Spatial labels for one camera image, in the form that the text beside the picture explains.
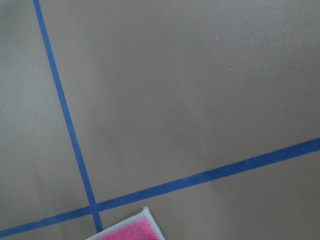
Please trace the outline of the pink and grey towel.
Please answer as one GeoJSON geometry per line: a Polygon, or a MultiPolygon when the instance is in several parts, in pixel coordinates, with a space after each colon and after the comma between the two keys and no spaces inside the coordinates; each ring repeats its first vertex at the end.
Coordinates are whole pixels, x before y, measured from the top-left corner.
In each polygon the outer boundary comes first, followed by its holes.
{"type": "Polygon", "coordinates": [[[165,240],[150,209],[143,210],[89,238],[87,240],[165,240]]]}

